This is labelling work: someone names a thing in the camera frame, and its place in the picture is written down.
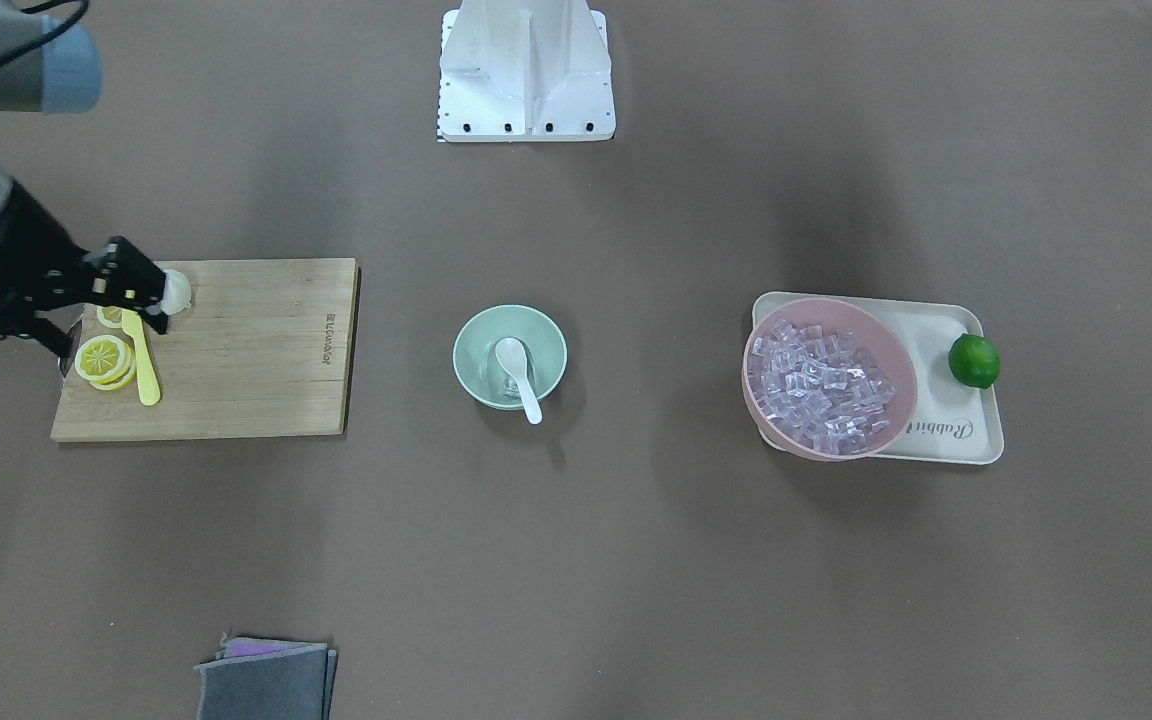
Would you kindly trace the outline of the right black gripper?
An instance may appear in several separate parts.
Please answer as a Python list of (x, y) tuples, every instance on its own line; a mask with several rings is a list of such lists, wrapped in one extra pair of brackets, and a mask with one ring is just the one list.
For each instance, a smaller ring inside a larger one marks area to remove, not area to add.
[(114, 236), (86, 252), (26, 188), (12, 183), (0, 211), (0, 340), (32, 340), (68, 361), (71, 333), (52, 320), (50, 310), (82, 301), (141, 314), (147, 327), (165, 334), (165, 291), (166, 273), (131, 241)]

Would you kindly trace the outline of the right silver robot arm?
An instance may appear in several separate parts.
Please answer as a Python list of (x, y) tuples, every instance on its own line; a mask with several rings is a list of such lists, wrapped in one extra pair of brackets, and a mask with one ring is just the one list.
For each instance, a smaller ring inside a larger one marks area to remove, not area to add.
[[(103, 58), (84, 18), (88, 1), (0, 1), (0, 115), (88, 113), (103, 96)], [(0, 161), (0, 340), (71, 353), (51, 320), (65, 306), (119, 306), (159, 334), (177, 300), (166, 270), (132, 242), (84, 249)]]

